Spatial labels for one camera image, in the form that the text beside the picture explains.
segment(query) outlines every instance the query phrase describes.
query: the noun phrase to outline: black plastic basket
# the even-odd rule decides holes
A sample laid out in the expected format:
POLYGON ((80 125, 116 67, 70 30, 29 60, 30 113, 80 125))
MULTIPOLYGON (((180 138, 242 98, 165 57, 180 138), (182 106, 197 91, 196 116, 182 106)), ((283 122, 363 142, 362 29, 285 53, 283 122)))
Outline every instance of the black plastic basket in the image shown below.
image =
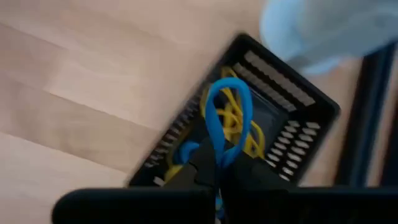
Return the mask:
POLYGON ((297 183, 318 150, 339 106, 246 34, 239 34, 181 110, 129 185, 160 185, 167 159, 187 138, 206 135, 199 102, 207 84, 231 67, 252 90, 253 120, 266 135, 266 160, 281 178, 297 183))

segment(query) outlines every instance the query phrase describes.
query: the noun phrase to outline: black plastic tray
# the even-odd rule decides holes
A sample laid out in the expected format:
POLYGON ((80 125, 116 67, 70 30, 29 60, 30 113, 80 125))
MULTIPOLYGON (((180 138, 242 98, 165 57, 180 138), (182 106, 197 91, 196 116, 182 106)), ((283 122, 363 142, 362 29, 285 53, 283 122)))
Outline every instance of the black plastic tray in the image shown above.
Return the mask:
POLYGON ((130 186, 160 185, 174 150, 187 138, 206 135, 197 131, 205 130, 199 101, 204 86, 220 78, 223 66, 233 68, 252 90, 253 119, 266 135, 264 162, 287 181, 301 179, 340 107, 260 43, 239 34, 129 181, 130 186))

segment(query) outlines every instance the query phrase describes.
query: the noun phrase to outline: wooden floor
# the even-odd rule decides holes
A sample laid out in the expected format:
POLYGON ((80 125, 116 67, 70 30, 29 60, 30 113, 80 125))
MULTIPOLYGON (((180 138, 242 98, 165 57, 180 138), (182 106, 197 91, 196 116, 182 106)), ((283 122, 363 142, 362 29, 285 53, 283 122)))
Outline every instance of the wooden floor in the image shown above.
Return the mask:
MULTIPOLYGON (((234 34, 258 39, 262 5, 0 0, 0 223, 50 223, 69 190, 122 186, 234 34)), ((359 68, 347 60, 310 78, 342 114, 303 185, 332 183, 359 68)), ((377 139, 371 185, 386 136, 377 139)))

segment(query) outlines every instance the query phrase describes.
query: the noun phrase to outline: black bar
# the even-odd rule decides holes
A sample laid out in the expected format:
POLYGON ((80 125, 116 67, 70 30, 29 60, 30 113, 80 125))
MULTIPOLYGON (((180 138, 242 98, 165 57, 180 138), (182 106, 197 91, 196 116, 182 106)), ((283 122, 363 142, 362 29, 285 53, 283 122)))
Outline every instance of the black bar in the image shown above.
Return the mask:
POLYGON ((336 185, 366 186, 394 52, 394 44, 389 44, 363 59, 335 178, 336 185))
POLYGON ((398 101, 392 122, 389 144, 384 158, 381 186, 398 186, 398 101))

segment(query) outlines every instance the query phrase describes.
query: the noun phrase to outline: blurry white object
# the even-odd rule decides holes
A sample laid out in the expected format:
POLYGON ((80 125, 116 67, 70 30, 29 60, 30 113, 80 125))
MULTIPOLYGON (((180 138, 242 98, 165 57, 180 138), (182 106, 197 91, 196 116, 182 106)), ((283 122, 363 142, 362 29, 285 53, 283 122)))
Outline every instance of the blurry white object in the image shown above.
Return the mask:
POLYGON ((262 43, 303 74, 324 73, 398 37, 398 0, 268 0, 262 43))

